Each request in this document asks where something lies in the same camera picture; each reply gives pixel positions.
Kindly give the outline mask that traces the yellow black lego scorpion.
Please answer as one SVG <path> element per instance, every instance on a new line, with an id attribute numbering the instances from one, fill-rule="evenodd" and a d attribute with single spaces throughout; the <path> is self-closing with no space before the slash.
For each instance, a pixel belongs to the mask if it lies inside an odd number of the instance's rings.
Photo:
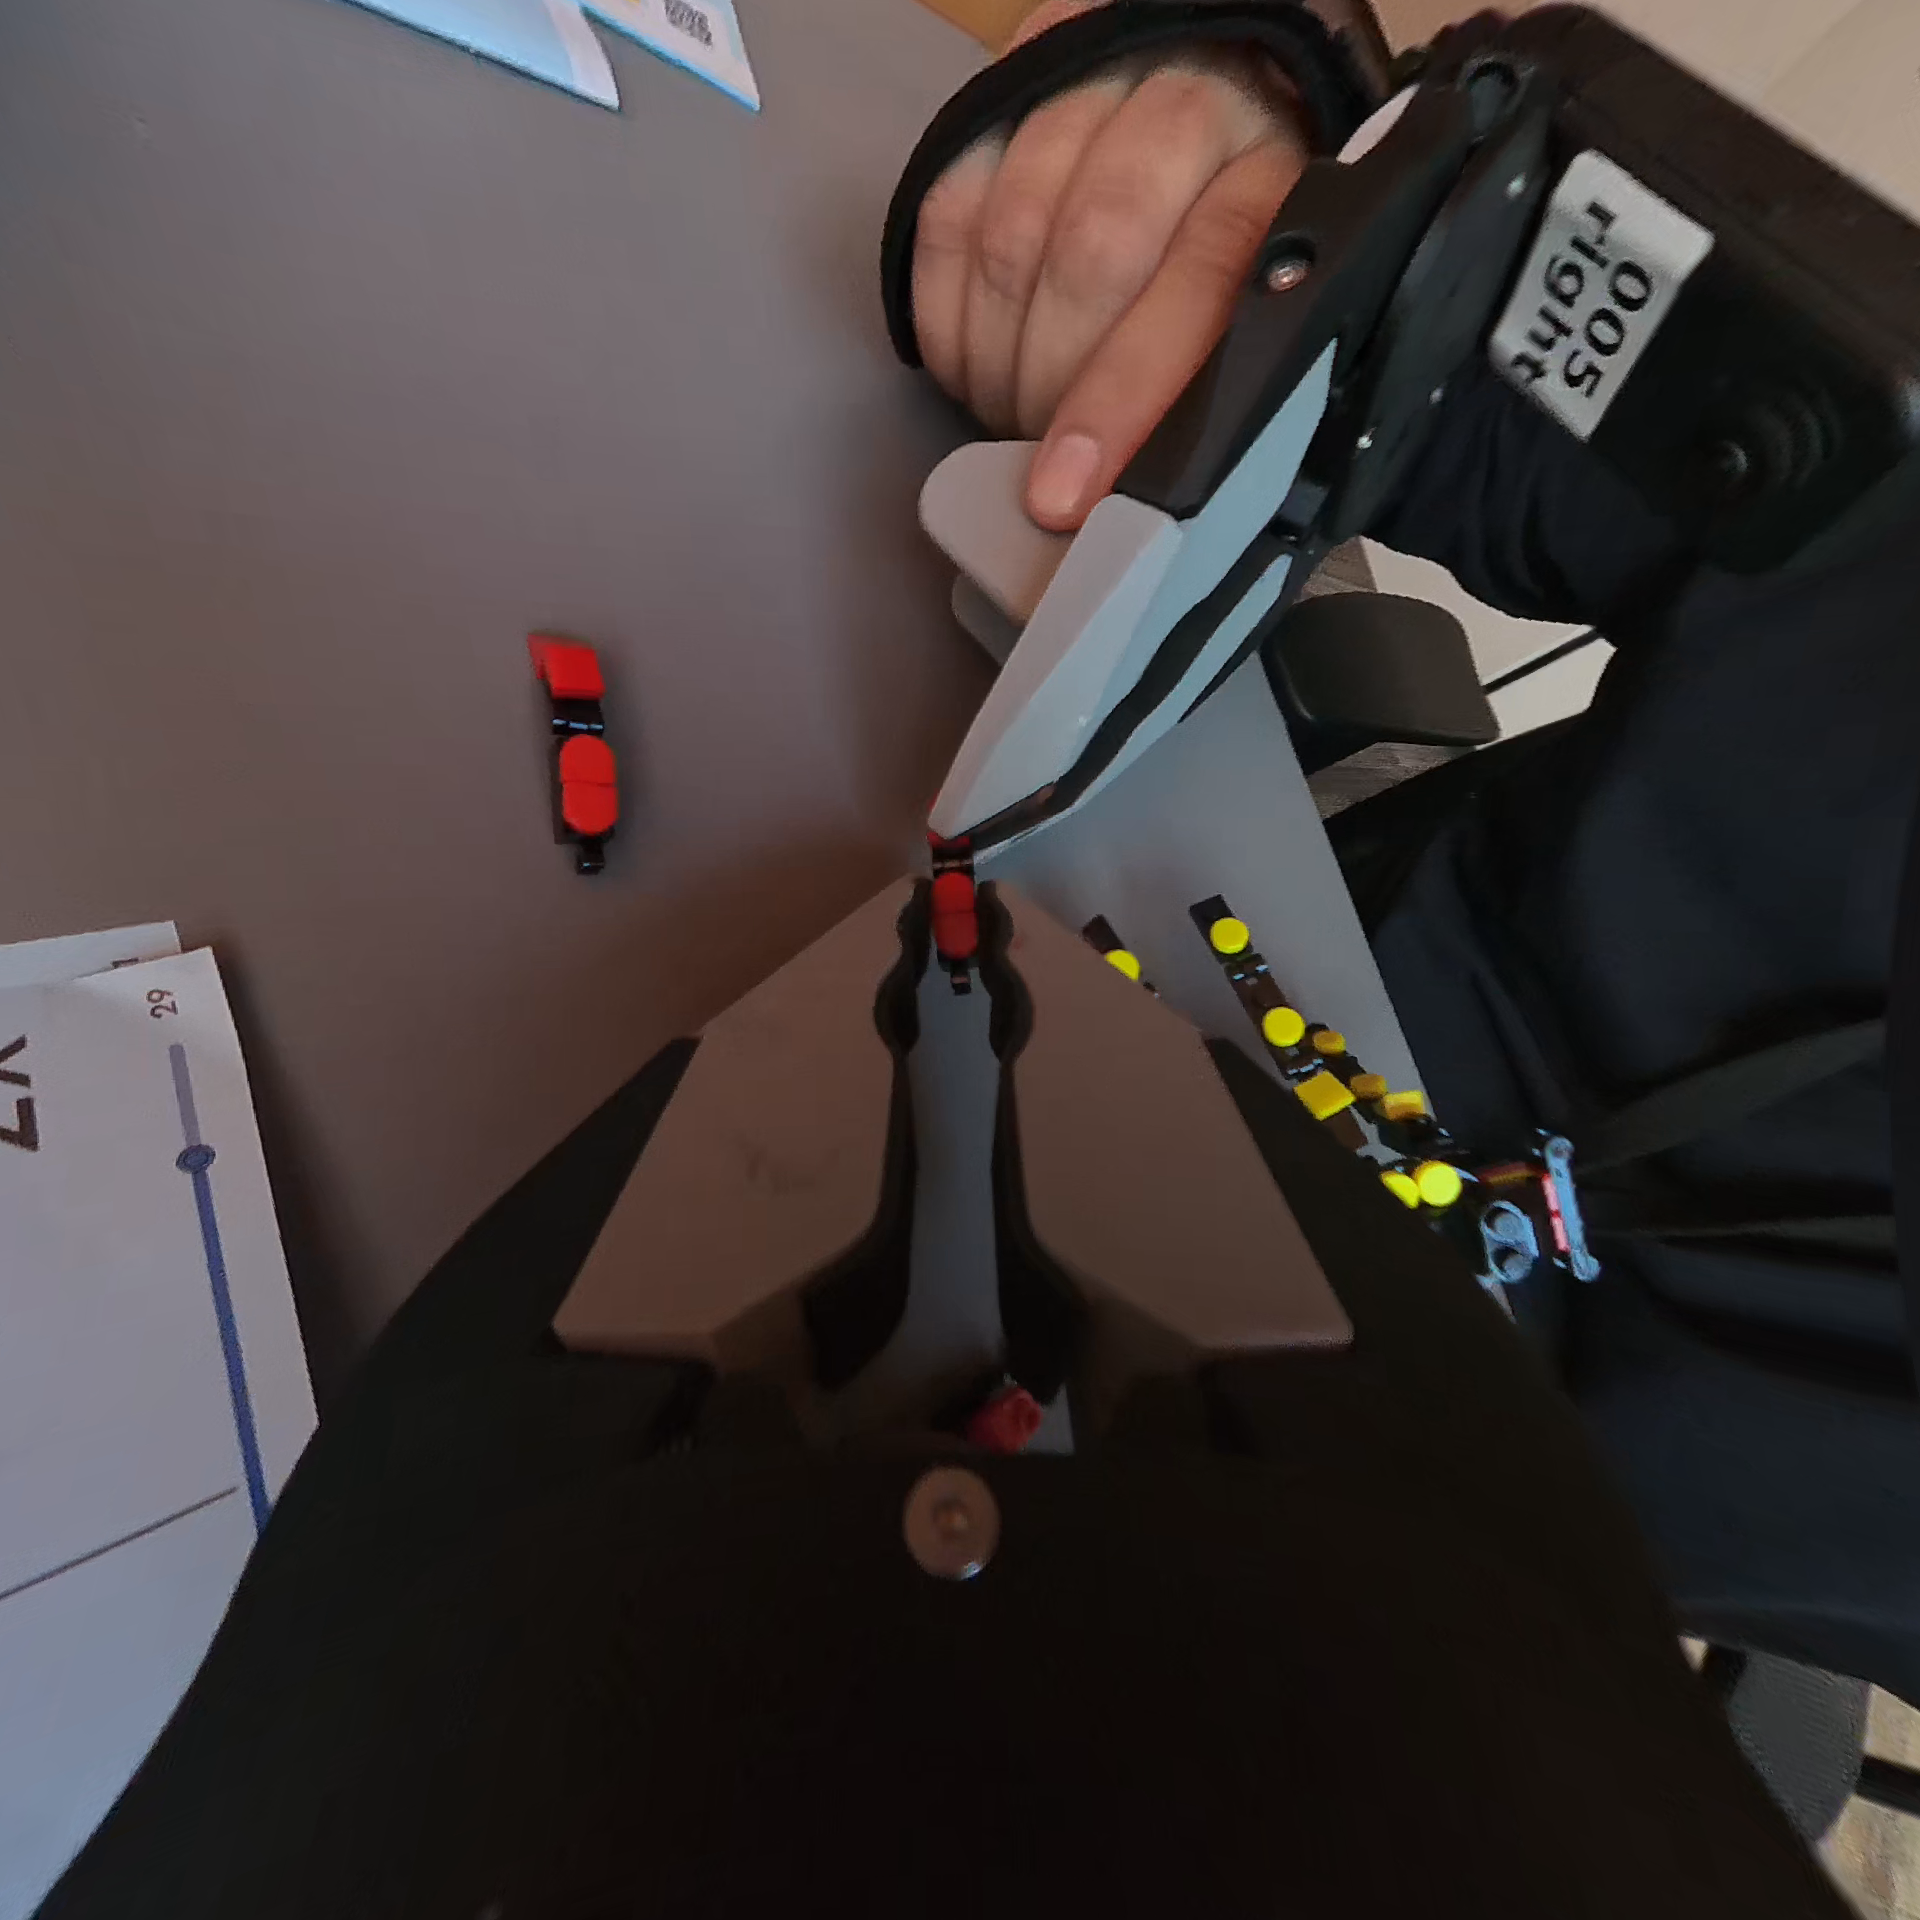
<path id="1" fill-rule="evenodd" d="M 1513 1310 L 1522 1288 L 1545 1290 L 1549 1279 L 1600 1277 L 1573 1139 L 1535 1130 L 1514 1158 L 1473 1151 L 1430 1111 L 1425 1091 L 1371 1071 L 1340 1028 L 1307 1018 L 1222 895 L 1191 905 L 1188 916 L 1285 1085 L 1407 1211 L 1452 1241 L 1501 1308 Z"/>

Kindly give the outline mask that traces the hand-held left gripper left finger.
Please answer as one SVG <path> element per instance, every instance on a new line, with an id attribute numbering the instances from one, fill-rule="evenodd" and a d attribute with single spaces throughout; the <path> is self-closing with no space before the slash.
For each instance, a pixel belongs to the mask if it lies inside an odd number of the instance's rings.
<path id="1" fill-rule="evenodd" d="M 555 1315 L 572 1352 L 844 1388 L 908 1294 L 927 886 L 709 1020 Z"/>

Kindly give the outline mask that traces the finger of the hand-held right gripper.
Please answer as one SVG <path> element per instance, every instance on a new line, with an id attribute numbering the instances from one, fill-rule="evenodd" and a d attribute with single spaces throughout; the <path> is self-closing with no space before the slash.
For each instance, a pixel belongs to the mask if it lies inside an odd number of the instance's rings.
<path id="1" fill-rule="evenodd" d="M 935 837 L 1023 837 L 1076 811 L 1250 656 L 1312 567 L 1276 522 L 1332 370 L 1326 346 L 1193 515 L 1124 491 L 1092 507 L 931 806 Z"/>
<path id="2" fill-rule="evenodd" d="M 1254 651 L 1329 551 L 1261 531 L 1187 599 L 1185 564 L 1154 581 L 1149 551 L 1098 587 L 1068 560 L 1068 601 L 1034 611 L 961 748 L 961 836 L 987 860 L 1084 810 L 1201 708 Z"/>

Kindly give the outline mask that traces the red black lego claw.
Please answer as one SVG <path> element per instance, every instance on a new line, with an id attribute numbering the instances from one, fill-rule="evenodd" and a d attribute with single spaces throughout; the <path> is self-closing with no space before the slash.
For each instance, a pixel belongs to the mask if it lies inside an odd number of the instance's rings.
<path id="1" fill-rule="evenodd" d="M 927 832 L 927 923 L 933 956 L 954 996 L 971 996 L 980 952 L 976 855 L 968 834 Z"/>
<path id="2" fill-rule="evenodd" d="M 621 776 L 608 737 L 608 679 L 584 640 L 528 634 L 527 651 L 547 709 L 547 771 L 555 840 L 575 871 L 599 875 L 621 824 Z"/>

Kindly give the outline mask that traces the white instruction booklet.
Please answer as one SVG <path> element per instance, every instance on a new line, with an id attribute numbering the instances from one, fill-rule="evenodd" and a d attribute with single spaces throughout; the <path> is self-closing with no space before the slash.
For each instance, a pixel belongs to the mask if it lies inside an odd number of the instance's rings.
<path id="1" fill-rule="evenodd" d="M 317 1417 L 215 949 L 4 945 L 4 1598 L 207 1511 L 256 1538 Z"/>

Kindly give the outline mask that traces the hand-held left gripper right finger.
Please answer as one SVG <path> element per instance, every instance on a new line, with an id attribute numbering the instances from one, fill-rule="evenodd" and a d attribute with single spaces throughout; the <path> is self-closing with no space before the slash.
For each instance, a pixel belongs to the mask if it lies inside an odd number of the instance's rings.
<path id="1" fill-rule="evenodd" d="M 1226 1359 L 1351 1348 L 1203 1034 L 1015 886 L 978 889 L 996 1064 L 990 1191 L 1009 1370 L 1124 1395 Z"/>

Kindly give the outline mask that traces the person's right hand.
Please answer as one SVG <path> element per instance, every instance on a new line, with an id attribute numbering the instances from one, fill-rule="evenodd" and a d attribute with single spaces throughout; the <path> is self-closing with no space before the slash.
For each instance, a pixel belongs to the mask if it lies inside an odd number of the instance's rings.
<path id="1" fill-rule="evenodd" d="M 973 143 L 927 192 L 910 308 L 933 381 L 1034 446 L 1023 503 L 1076 531 L 1219 344 L 1310 158 L 1248 49 L 1119 62 Z"/>

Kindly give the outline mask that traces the pale blue paper booklet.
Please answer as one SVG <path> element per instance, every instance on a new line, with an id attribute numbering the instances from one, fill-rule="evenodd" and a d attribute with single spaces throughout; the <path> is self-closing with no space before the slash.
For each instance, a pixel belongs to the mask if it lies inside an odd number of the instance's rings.
<path id="1" fill-rule="evenodd" d="M 733 102 L 760 112 L 760 90 L 733 2 L 583 2 L 600 26 L 637 39 Z"/>
<path id="2" fill-rule="evenodd" d="M 355 2 L 576 99 L 621 112 L 608 51 L 576 2 Z"/>

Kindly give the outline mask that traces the person's dark clothing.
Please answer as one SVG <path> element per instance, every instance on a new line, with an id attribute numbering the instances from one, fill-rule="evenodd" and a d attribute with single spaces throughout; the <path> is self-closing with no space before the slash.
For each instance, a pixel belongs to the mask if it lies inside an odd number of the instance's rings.
<path id="1" fill-rule="evenodd" d="M 1373 522 L 1610 643 L 1577 715 L 1331 826 L 1440 1120 L 1573 1141 L 1595 1282 L 1521 1288 L 1681 1618 L 1916 1706 L 1916 452 L 1708 564 L 1476 367 Z"/>

